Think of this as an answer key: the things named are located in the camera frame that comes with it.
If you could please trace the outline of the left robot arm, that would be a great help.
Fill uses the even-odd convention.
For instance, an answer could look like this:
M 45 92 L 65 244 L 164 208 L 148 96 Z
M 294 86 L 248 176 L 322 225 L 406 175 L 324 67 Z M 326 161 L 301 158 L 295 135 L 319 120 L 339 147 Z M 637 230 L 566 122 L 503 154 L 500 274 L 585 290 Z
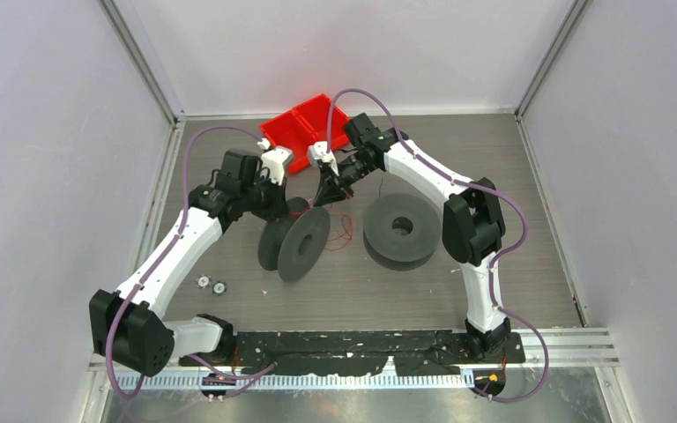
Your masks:
M 158 374 L 171 359 L 202 353 L 223 365 L 234 357 L 231 323 L 211 315 L 163 322 L 177 288 L 204 252 L 244 213 L 286 218 L 285 173 L 293 159 L 285 147 L 261 154 L 228 150 L 207 184 L 188 195 L 161 244 L 115 291 L 99 290 L 89 302 L 94 351 L 107 364 L 141 375 Z

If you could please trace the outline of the grey spool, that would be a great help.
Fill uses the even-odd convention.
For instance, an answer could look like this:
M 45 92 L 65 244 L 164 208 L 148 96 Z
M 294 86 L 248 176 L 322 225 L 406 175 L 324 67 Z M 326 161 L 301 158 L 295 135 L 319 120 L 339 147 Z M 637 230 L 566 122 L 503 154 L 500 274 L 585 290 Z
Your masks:
M 257 247 L 257 261 L 291 283 L 305 277 L 323 254 L 331 229 L 330 214 L 303 197 L 286 202 L 288 214 L 267 222 Z
M 442 222 L 435 208 L 410 194 L 389 194 L 363 215 L 362 241 L 368 255 L 392 271 L 412 271 L 435 253 Z

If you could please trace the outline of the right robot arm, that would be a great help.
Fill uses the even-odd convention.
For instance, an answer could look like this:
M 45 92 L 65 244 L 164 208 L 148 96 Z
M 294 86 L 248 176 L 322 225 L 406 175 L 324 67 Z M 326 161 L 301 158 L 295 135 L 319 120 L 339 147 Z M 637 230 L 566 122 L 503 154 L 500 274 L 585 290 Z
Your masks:
M 442 242 L 459 263 L 467 295 L 465 319 L 469 353 L 490 361 L 510 335 L 510 319 L 500 310 L 499 264 L 506 226 L 495 186 L 487 178 L 473 181 L 451 171 L 423 152 L 404 132 L 382 131 L 366 114 L 350 119 L 344 131 L 354 148 L 336 160 L 327 141 L 308 148 L 311 165 L 321 175 L 316 204 L 325 205 L 353 196 L 353 185 L 382 170 L 410 183 L 442 212 Z

